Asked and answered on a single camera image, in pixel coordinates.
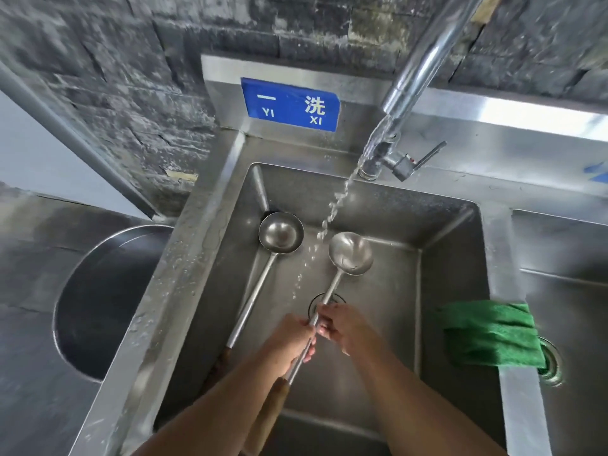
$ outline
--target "sink basin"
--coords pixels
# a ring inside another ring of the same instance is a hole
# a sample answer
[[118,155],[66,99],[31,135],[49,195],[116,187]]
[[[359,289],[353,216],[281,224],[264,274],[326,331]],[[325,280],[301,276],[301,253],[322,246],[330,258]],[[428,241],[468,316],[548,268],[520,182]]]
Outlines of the sink basin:
[[[264,284],[232,356],[254,352],[289,312],[308,316],[334,275],[329,238],[343,230],[367,237],[375,262],[345,276],[337,294],[357,306],[409,368],[468,414],[499,444],[504,422],[495,368],[453,367],[443,355],[434,309],[455,300],[488,299],[482,222],[472,202],[356,181],[323,243],[316,235],[344,178],[272,165],[250,168],[228,220],[209,279],[181,350],[157,423],[190,404],[220,353],[269,252],[258,226],[270,211],[296,214],[302,246],[280,256]],[[416,333],[421,338],[416,341]],[[263,454],[388,454],[371,402],[351,360],[320,339],[312,362],[294,381]]]
[[541,383],[553,455],[605,454],[608,227],[523,211],[513,226],[526,301],[559,368]]

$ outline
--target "stone wall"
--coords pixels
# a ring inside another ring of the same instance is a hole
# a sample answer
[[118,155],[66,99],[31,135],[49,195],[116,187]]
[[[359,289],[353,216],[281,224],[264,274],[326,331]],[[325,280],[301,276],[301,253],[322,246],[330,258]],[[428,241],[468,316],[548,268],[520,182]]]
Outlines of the stone wall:
[[[0,60],[176,215],[217,127],[201,52],[390,76],[442,2],[0,0]],[[437,81],[608,106],[608,0],[501,0]]]

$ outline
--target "sink drain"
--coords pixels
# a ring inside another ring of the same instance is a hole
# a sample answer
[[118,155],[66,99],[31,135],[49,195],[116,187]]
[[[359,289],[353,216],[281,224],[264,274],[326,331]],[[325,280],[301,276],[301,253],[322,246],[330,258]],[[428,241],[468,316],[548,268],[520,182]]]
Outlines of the sink drain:
[[539,337],[539,340],[541,341],[542,353],[547,360],[547,366],[545,368],[538,368],[538,374],[543,383],[555,387],[564,380],[562,375],[562,356],[555,345],[551,344],[547,339]]
[[[314,313],[317,310],[317,304],[321,302],[321,299],[323,299],[323,295],[325,293],[320,293],[317,294],[312,301],[310,301],[310,304],[308,306],[308,318],[311,319],[313,318]],[[340,296],[339,294],[333,293],[331,295],[330,298],[330,303],[335,302],[335,303],[341,303],[341,304],[346,304],[346,301],[344,300],[344,298],[342,296]]]

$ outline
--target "blue label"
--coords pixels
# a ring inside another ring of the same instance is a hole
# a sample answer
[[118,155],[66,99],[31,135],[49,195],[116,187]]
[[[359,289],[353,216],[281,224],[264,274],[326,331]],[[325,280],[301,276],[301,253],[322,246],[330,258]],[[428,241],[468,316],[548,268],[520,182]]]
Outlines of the blue label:
[[241,78],[251,118],[335,132],[340,99],[334,93]]

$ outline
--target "green cloth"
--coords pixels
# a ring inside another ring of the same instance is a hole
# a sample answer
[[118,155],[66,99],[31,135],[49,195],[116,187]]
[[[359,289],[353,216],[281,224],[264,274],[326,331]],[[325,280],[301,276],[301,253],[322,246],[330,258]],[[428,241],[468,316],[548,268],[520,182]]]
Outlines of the green cloth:
[[445,335],[446,354],[453,363],[546,367],[527,304],[453,302],[437,312]]

